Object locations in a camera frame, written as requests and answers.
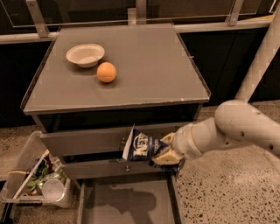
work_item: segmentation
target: drawer front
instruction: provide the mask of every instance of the drawer front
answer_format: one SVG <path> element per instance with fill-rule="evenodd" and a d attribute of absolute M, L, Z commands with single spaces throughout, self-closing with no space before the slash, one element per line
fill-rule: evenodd
<path fill-rule="evenodd" d="M 94 179 L 163 171 L 143 161 L 127 162 L 123 159 L 63 164 L 62 169 L 70 179 Z"/>
<path fill-rule="evenodd" d="M 156 137 L 164 137 L 185 125 L 185 122 L 136 126 L 143 133 Z M 80 131 L 42 134 L 41 140 L 53 156 L 64 157 L 119 151 L 123 147 L 131 127 L 113 129 L 91 129 Z"/>

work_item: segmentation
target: white bowl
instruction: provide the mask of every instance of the white bowl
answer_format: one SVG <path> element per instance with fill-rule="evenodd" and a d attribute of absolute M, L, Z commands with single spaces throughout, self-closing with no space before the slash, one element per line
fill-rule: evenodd
<path fill-rule="evenodd" d="M 80 67 L 93 67 L 103 58 L 105 50 L 100 45 L 85 44 L 71 48 L 66 58 Z"/>

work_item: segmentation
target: open drawer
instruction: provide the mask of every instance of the open drawer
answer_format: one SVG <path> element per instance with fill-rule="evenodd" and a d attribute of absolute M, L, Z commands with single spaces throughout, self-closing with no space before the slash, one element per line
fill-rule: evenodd
<path fill-rule="evenodd" d="M 186 125 L 185 122 L 176 122 L 136 126 L 135 128 L 149 136 L 161 139 L 184 125 Z M 132 126 L 111 129 L 71 130 L 45 133 L 40 138 L 53 156 L 59 157 L 61 161 L 67 164 L 73 162 L 69 161 L 69 156 L 74 160 L 78 158 L 81 161 L 82 155 L 86 155 L 84 158 L 88 161 L 91 160 L 93 154 L 100 156 L 102 153 L 120 152 L 125 144 L 125 142 L 123 144 L 123 141 L 128 138 L 131 128 Z"/>
<path fill-rule="evenodd" d="M 78 223 L 184 223 L 175 178 L 154 172 L 83 180 Z"/>

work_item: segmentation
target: concrete floor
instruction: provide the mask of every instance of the concrete floor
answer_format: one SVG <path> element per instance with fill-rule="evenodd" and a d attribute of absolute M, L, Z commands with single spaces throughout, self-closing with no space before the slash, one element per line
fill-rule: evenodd
<path fill-rule="evenodd" d="M 255 102 L 280 123 L 280 101 Z M 214 114 L 203 108 L 199 120 Z M 0 129 L 0 181 L 6 180 L 27 137 L 37 126 Z M 178 175 L 178 193 L 185 223 L 280 223 L 279 158 L 255 145 L 211 151 L 185 164 Z M 56 206 L 14 206 L 14 223 L 75 223 L 79 192 L 69 209 Z"/>

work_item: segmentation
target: snack bag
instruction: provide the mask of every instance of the snack bag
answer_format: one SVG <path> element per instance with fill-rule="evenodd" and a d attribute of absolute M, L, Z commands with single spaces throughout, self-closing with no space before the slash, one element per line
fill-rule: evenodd
<path fill-rule="evenodd" d="M 145 161 L 150 166 L 176 173 L 183 157 L 168 144 L 132 128 L 122 158 L 127 161 Z"/>

